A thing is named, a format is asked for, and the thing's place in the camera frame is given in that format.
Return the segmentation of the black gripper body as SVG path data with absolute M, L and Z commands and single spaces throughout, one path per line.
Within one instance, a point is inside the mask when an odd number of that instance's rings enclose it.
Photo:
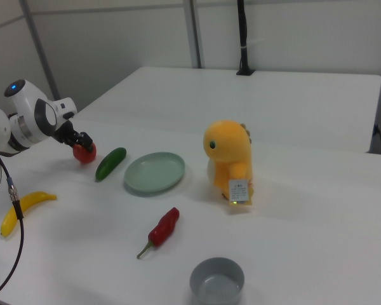
M 78 134 L 79 133 L 75 131 L 73 124 L 70 121 L 66 121 L 55 131 L 52 137 L 59 143 L 66 145 L 66 138 L 77 137 Z

